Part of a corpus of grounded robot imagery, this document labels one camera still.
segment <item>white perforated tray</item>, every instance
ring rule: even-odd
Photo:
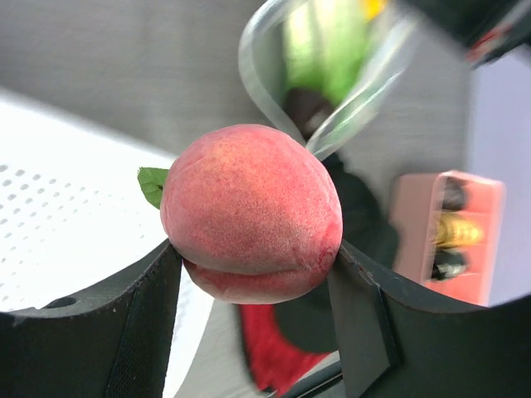
[[[174,158],[0,89],[0,311],[42,308],[160,244],[136,172]],[[164,398],[183,383],[211,307],[183,269]]]

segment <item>pink box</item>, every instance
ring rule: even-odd
[[[435,281],[431,269],[436,247],[434,237],[441,217],[441,201],[446,179],[462,183],[468,201],[457,213],[476,223],[483,231],[475,245],[460,247],[469,269],[454,279]],[[429,289],[454,299],[479,305],[489,300],[505,186],[465,172],[407,174],[399,177],[394,192],[390,221],[400,234],[400,247],[393,270]]]

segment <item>red object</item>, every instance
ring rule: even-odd
[[[282,396],[329,354],[304,352],[284,338],[273,306],[240,305],[243,345],[249,372],[259,390]]]

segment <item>gray fabric surface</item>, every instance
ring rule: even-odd
[[[3,0],[0,85],[179,154],[209,130],[265,123],[236,67],[241,30],[260,3]],[[401,172],[464,164],[468,68],[444,41],[419,34],[401,84],[344,149],[382,201]],[[177,398],[255,395],[233,308],[215,303]]]

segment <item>green leaf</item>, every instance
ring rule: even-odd
[[[163,198],[163,187],[168,176],[168,169],[155,167],[141,167],[137,178],[140,189],[146,200],[157,209]]]

